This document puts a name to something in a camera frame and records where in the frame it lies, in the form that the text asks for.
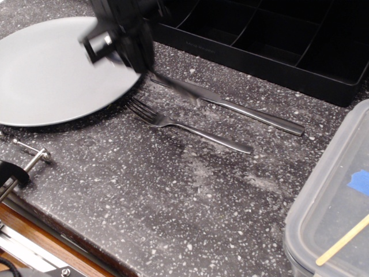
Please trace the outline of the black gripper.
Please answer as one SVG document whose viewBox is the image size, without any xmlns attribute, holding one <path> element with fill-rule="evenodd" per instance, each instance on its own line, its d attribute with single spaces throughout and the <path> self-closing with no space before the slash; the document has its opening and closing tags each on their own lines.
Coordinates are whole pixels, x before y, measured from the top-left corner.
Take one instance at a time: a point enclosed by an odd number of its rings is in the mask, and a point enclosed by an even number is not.
<svg viewBox="0 0 369 277">
<path fill-rule="evenodd" d="M 136 73 L 153 71 L 153 38 L 144 15 L 161 10 L 161 1 L 91 1 L 97 23 L 79 39 L 92 63 L 116 52 Z M 107 33 L 111 43 L 94 50 L 92 39 Z"/>
</svg>

